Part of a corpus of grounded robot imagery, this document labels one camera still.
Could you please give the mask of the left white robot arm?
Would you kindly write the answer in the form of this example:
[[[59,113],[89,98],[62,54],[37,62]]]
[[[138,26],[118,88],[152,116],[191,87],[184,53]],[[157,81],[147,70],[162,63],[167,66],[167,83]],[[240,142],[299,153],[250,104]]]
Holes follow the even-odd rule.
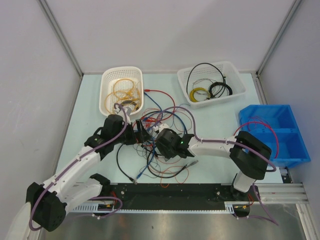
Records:
[[[137,130],[128,116],[109,115],[67,166],[42,184],[33,182],[27,188],[26,202],[31,205],[29,228],[32,231],[37,231],[33,226],[37,223],[40,228],[52,232],[78,205],[96,197],[105,200],[111,196],[110,180],[99,173],[91,175],[84,183],[75,184],[111,153],[115,145],[140,144],[152,138],[140,120],[135,123]]]

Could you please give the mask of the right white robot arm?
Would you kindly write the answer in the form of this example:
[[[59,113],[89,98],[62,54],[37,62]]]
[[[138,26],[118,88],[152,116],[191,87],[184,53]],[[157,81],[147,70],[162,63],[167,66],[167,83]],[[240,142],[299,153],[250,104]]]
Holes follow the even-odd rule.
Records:
[[[272,150],[247,131],[226,139],[201,139],[195,134],[179,136],[170,128],[156,133],[156,148],[166,159],[211,156],[232,160],[239,172],[233,179],[230,194],[237,201],[248,196],[251,186],[265,178],[271,165]]]

